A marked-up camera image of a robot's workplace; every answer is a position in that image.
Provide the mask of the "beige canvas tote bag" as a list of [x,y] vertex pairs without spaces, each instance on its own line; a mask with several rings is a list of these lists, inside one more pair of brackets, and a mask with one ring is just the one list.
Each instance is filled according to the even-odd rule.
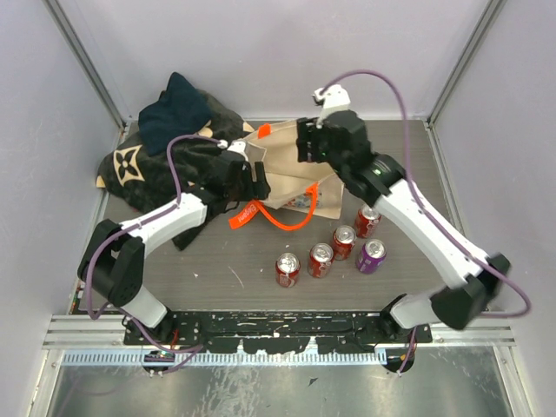
[[[285,231],[303,228],[315,215],[333,220],[341,217],[343,182],[327,164],[297,161],[295,120],[265,123],[257,129],[245,123],[244,129],[248,132],[243,138],[246,155],[251,162],[263,163],[270,192],[266,198],[248,200],[228,221],[232,229],[243,227],[257,214]],[[274,218],[270,209],[289,209],[306,216],[296,224],[285,224]]]

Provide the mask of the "red cola can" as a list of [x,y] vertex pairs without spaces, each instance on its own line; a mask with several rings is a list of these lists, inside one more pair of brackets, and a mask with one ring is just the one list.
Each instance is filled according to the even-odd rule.
[[276,282],[284,288],[291,288],[298,282],[300,270],[298,257],[293,253],[283,253],[275,262]]
[[367,204],[363,204],[354,219],[354,230],[358,238],[369,238],[378,228],[381,214]]
[[326,243],[315,244],[308,257],[308,273],[314,278],[325,277],[332,266],[334,251]]
[[356,242],[356,233],[348,225],[339,226],[333,233],[332,248],[337,261],[346,260],[352,253]]

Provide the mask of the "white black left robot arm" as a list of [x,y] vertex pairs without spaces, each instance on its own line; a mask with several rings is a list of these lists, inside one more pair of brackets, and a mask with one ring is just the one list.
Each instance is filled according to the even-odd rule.
[[169,309],[143,284],[146,258],[177,235],[198,229],[229,205],[264,200],[270,193],[264,164],[226,151],[216,158],[213,176],[180,190],[175,199],[127,222],[98,223],[77,270],[86,291],[95,290],[115,308],[141,322],[155,344],[171,339]]

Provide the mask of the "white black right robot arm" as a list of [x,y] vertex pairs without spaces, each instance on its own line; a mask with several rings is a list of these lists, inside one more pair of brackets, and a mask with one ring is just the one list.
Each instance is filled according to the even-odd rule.
[[366,124],[352,110],[335,112],[323,122],[296,122],[299,162],[325,162],[346,189],[395,224],[434,265],[443,288],[419,295],[401,295],[381,312],[381,332],[399,342],[412,328],[441,322],[464,329],[482,314],[499,293],[498,274],[506,274],[509,260],[488,255],[465,239],[445,218],[435,214],[406,171],[392,156],[372,149]]

